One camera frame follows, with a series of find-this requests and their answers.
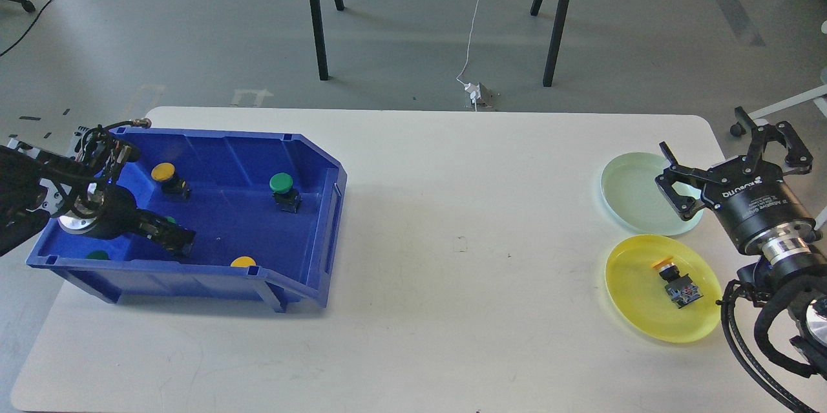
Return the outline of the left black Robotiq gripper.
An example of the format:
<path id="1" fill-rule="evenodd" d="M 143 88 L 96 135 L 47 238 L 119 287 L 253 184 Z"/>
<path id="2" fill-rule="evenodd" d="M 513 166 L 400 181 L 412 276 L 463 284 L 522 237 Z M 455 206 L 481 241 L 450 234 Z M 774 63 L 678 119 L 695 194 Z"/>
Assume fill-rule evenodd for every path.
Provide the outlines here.
<path id="1" fill-rule="evenodd" d="M 139 209 L 132 192 L 112 185 L 103 193 L 103 200 L 94 216 L 80 218 L 71 213 L 59 216 L 58 224 L 71 235 L 100 240 L 113 240 L 128 234 L 144 237 L 174 258 L 187 258 L 194 243 L 195 231 L 168 224 L 163 217 Z"/>

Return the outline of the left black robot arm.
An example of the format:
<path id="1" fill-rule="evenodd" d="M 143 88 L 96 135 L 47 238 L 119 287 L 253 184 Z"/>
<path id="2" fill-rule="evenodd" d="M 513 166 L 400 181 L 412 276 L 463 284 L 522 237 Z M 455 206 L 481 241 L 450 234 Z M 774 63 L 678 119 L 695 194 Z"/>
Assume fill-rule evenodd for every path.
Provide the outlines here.
<path id="1" fill-rule="evenodd" d="M 81 129 L 67 156 L 11 138 L 2 147 L 2 254 L 56 219 L 70 234 L 100 240 L 136 235 L 175 257 L 188 256 L 195 232 L 140 209 L 135 195 L 118 183 L 124 167 L 137 162 L 141 151 L 113 131 L 150 126 L 143 118 Z"/>

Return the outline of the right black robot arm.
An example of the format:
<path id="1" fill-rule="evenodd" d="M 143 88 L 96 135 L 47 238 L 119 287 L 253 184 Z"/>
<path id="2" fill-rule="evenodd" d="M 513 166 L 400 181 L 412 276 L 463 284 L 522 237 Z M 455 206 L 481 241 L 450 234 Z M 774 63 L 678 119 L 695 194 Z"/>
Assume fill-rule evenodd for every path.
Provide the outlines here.
<path id="1" fill-rule="evenodd" d="M 717 301 L 724 337 L 759 387 L 790 411 L 810 412 L 753 355 L 735 308 L 745 299 L 759 309 L 753 339 L 769 362 L 799 377 L 825 377 L 826 260 L 816 246 L 823 226 L 785 180 L 809 174 L 813 158 L 789 122 L 759 125 L 742 107 L 735 118 L 733 135 L 751 136 L 746 154 L 699 169 L 680 165 L 662 142 L 667 166 L 656 185 L 680 219 L 712 210 L 737 252 L 757 258 L 738 270 Z"/>

